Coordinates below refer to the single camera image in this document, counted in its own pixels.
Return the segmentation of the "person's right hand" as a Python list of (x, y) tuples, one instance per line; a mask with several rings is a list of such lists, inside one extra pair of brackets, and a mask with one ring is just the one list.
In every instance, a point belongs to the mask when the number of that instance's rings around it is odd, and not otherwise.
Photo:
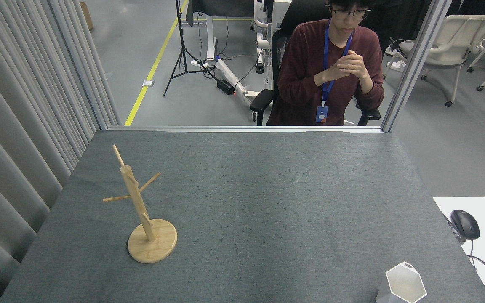
[(348, 75), (355, 75), (358, 77), (358, 55), (354, 52), (350, 52), (346, 56), (343, 56), (332, 67), (332, 79), (338, 80), (342, 77), (347, 77)]

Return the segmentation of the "person's left hand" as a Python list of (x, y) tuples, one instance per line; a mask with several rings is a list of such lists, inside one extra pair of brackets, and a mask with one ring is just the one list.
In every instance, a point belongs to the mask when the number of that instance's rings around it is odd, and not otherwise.
[(343, 69), (353, 75), (356, 75), (360, 81), (370, 80), (368, 70), (366, 69), (364, 59), (361, 55), (356, 54), (354, 50), (349, 50), (348, 54), (343, 57)]

